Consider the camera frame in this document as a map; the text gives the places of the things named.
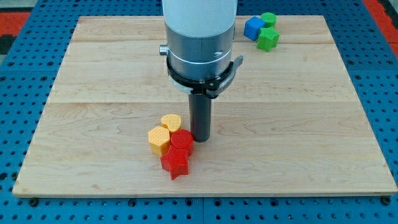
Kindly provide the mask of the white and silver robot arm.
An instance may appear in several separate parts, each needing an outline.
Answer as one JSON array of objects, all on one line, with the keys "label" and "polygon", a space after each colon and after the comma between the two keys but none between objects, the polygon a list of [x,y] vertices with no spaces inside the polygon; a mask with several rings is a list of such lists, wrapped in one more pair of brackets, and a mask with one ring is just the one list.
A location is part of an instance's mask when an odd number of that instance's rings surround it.
[{"label": "white and silver robot arm", "polygon": [[211,80],[231,60],[237,0],[163,0],[168,62],[190,80]]}]

